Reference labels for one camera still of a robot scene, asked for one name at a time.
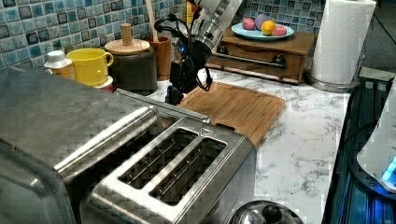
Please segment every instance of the yellow mug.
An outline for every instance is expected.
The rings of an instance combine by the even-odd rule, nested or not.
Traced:
[[[76,49],[67,53],[66,58],[73,63],[76,81],[89,86],[105,83],[107,68],[114,61],[113,55],[102,49]]]

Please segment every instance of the countertop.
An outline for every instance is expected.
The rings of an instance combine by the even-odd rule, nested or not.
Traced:
[[[305,224],[321,223],[350,94],[210,71],[217,82],[285,99],[282,112],[258,146],[255,200],[281,203]],[[205,77],[204,70],[199,77]],[[169,82],[158,84],[149,98],[164,102]]]

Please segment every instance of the plate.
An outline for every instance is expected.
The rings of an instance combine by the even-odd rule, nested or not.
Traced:
[[[289,26],[284,26],[281,24],[277,24],[276,26],[283,26],[286,28],[286,34],[281,35],[281,36],[271,36],[271,35],[263,35],[262,31],[260,30],[245,30],[242,27],[242,23],[238,23],[234,26],[231,27],[234,33],[241,35],[243,37],[249,38],[249,39],[255,39],[255,40],[276,40],[276,39],[281,39],[285,38],[289,35],[294,34],[293,29],[291,29]]]

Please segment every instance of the kettle lid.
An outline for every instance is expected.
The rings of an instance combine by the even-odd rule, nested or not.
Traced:
[[[229,224],[304,224],[289,208],[269,201],[254,201],[242,205]]]

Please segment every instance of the apple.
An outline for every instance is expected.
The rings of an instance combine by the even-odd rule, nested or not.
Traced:
[[[282,35],[286,35],[286,33],[287,33],[286,28],[283,27],[283,26],[279,26],[278,25],[278,26],[276,26],[274,28],[274,30],[272,31],[271,35],[273,35],[273,36],[282,36]]]
[[[244,19],[243,22],[242,22],[242,27],[245,30],[254,30],[256,28],[255,24],[254,24],[254,20],[251,19],[251,18]]]

